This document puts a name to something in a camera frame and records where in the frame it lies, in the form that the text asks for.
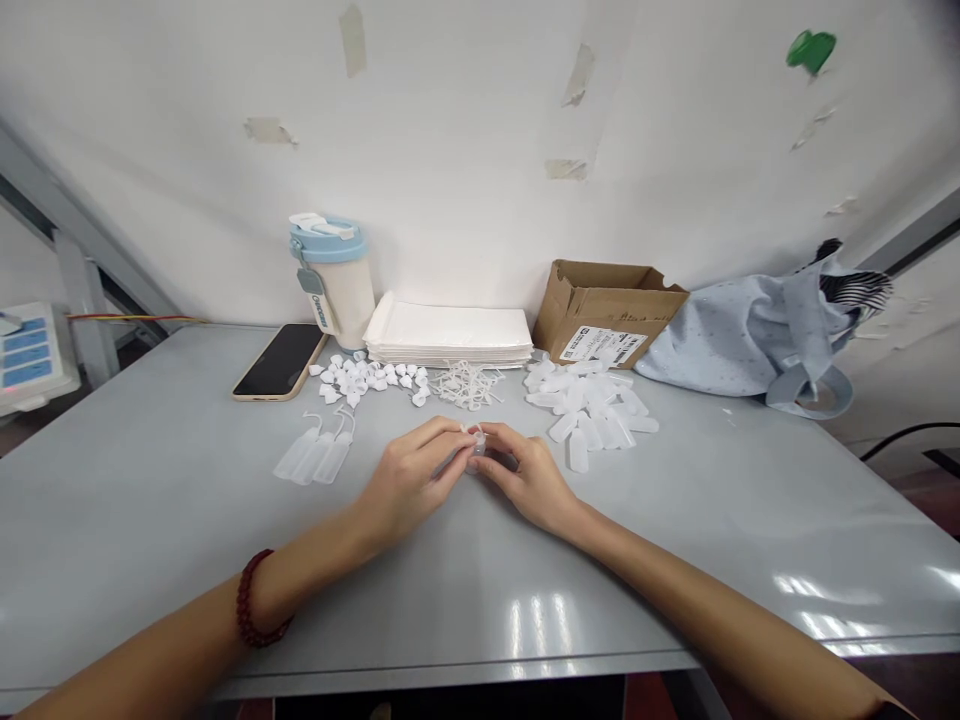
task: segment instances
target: electronic device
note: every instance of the electronic device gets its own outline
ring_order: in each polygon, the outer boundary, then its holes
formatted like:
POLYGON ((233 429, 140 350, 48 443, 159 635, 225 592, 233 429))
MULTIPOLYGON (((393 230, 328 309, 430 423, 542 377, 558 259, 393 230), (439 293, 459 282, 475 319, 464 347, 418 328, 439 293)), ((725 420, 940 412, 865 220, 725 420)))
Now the electronic device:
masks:
POLYGON ((296 397, 307 366, 323 349, 327 336, 314 323, 284 325, 233 388, 234 400, 283 401, 296 397))
POLYGON ((0 416, 36 410, 80 387, 66 316, 50 303, 4 308, 0 416))

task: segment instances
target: light blue bag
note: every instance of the light blue bag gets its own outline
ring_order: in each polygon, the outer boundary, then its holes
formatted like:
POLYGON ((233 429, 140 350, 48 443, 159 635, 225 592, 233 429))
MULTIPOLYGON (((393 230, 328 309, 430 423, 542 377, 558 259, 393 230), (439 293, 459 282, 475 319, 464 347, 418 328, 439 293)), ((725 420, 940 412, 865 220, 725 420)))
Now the light blue bag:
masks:
POLYGON ((827 302, 820 278, 858 272, 826 257, 794 275, 751 275, 692 292, 634 370, 714 395, 765 395, 770 407, 814 420, 836 417, 853 402, 853 386, 833 358, 860 313, 827 302), (817 399, 818 382, 833 407, 798 405, 817 399))

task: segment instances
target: blue lid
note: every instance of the blue lid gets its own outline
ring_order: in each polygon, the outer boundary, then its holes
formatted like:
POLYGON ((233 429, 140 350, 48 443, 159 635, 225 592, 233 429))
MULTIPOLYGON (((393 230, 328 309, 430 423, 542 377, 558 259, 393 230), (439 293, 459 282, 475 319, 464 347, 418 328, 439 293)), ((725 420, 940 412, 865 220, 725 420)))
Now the blue lid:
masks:
POLYGON ((367 242, 349 220, 302 213, 290 217, 290 254, 299 258, 300 252, 308 263, 350 262, 366 257, 367 242))

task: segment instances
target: red beaded bracelet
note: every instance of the red beaded bracelet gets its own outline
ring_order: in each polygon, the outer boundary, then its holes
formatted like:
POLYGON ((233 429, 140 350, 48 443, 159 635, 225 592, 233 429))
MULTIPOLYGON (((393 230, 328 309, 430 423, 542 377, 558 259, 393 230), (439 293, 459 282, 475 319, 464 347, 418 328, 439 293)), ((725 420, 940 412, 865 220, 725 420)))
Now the red beaded bracelet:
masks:
POLYGON ((261 550, 252 558, 240 574, 240 587, 237 588, 237 628, 240 630, 240 637, 252 648, 265 648, 267 645, 273 645, 278 640, 283 639, 293 622, 291 615, 287 620, 271 633, 262 633, 253 626, 253 620, 250 619, 250 582, 253 580, 253 571, 265 557, 273 553, 273 550, 261 550))

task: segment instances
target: smartphone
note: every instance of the smartphone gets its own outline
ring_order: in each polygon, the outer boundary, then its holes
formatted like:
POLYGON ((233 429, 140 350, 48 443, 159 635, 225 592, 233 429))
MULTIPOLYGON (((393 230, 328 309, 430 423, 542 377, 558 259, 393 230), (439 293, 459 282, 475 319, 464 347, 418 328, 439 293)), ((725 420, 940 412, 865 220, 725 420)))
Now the smartphone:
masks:
POLYGON ((296 397, 327 336, 315 323, 284 325, 233 388, 234 400, 296 397))

